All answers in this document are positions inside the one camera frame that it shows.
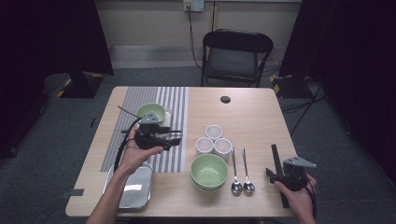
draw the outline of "white cup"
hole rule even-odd
[[[196,148],[198,154],[207,154],[207,153],[213,153],[213,146],[215,144],[210,138],[207,137],[202,137],[198,139],[196,143]]]
[[[222,136],[222,129],[219,125],[209,125],[205,130],[206,136],[212,139],[213,142],[221,138]]]
[[[233,144],[227,138],[219,138],[215,142],[215,154],[222,157],[225,161],[230,157]]]

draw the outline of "table top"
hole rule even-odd
[[[84,189],[82,196],[71,196],[66,206],[70,217],[87,217],[99,201],[107,173],[100,172],[111,134],[114,132],[128,88],[113,90],[106,110],[92,140],[87,158],[81,168],[75,189]],[[181,173],[154,173],[148,205],[135,212],[122,209],[119,216],[127,217],[289,217],[278,189],[269,183],[265,168],[275,170],[271,145],[276,144],[281,160],[296,155],[290,134],[271,89],[259,88],[193,88],[188,89],[185,170]],[[224,104],[221,96],[229,96]],[[249,180],[255,185],[252,195],[231,192],[233,162],[227,161],[229,176],[219,190],[205,192],[191,181],[191,163],[197,156],[195,143],[205,136],[205,128],[218,124],[223,136],[235,148],[238,180],[245,182],[241,147],[246,149]]]

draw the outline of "chair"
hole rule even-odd
[[[207,33],[203,45],[202,87],[208,78],[245,82],[249,86],[256,83],[259,87],[265,62],[274,47],[266,35],[225,29]],[[260,65],[259,56],[263,56]]]

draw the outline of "spoon handle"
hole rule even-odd
[[[245,148],[244,147],[242,147],[242,155],[244,157],[245,173],[247,174],[247,178],[248,178],[247,156],[245,155]]]
[[[235,166],[235,148],[231,150],[231,154],[233,155],[233,174],[236,176],[236,166]]]

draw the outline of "table runner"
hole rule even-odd
[[[185,167],[185,142],[187,135],[187,113],[189,88],[187,87],[129,87],[125,95],[122,107],[128,111],[135,112],[137,108],[146,103],[157,103],[172,111],[171,130],[182,130],[182,140],[177,147],[171,147],[169,151],[151,156],[147,162],[150,163],[156,173],[181,173]],[[128,130],[134,117],[120,110],[116,127],[111,136],[107,148],[101,172],[108,172],[114,165],[118,148],[124,134],[122,130]]]

